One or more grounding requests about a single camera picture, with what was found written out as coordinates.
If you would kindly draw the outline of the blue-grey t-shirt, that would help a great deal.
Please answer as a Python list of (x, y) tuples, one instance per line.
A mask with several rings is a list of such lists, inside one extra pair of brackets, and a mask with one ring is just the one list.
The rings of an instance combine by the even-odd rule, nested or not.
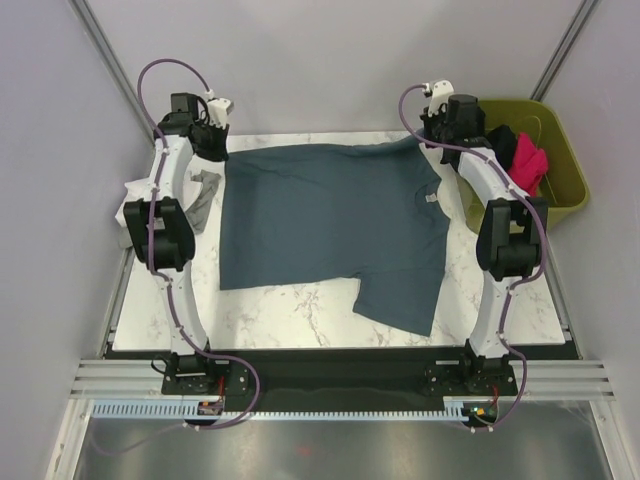
[(224, 290), (359, 283), (355, 313), (432, 330), (449, 219), (418, 142), (301, 144), (232, 153), (219, 243)]

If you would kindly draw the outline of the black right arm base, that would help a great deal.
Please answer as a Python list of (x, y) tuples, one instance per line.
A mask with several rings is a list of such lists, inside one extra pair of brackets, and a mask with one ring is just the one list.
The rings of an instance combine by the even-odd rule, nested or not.
[(518, 392), (509, 363), (490, 360), (483, 366), (432, 363), (426, 367), (426, 392), (432, 396), (514, 396)]

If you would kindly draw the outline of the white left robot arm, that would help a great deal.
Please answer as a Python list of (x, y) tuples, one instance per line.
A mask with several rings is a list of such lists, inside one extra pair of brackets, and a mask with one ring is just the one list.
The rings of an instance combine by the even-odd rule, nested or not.
[(208, 346), (192, 286), (194, 231), (185, 212), (184, 180), (192, 158), (228, 159), (226, 140), (233, 102), (208, 91), (171, 96), (171, 111), (154, 128), (155, 157), (142, 193), (124, 203), (123, 216), (135, 255), (154, 278), (177, 356)]

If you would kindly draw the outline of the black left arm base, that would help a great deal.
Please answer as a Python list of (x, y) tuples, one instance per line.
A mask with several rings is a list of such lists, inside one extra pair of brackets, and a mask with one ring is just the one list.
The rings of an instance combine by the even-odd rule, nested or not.
[(253, 375), (237, 361), (172, 353), (165, 362), (161, 387), (164, 395), (242, 397), (254, 392)]

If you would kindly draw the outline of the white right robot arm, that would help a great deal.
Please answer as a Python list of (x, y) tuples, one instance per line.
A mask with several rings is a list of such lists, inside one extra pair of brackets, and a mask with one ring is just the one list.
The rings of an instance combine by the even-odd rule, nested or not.
[(476, 357), (508, 352), (505, 326), (517, 286), (539, 278), (547, 256), (548, 202), (509, 177), (483, 132), (484, 113), (472, 95), (427, 91), (421, 115), (426, 145), (463, 178), (484, 206), (476, 259), (484, 272), (478, 319), (468, 343)]

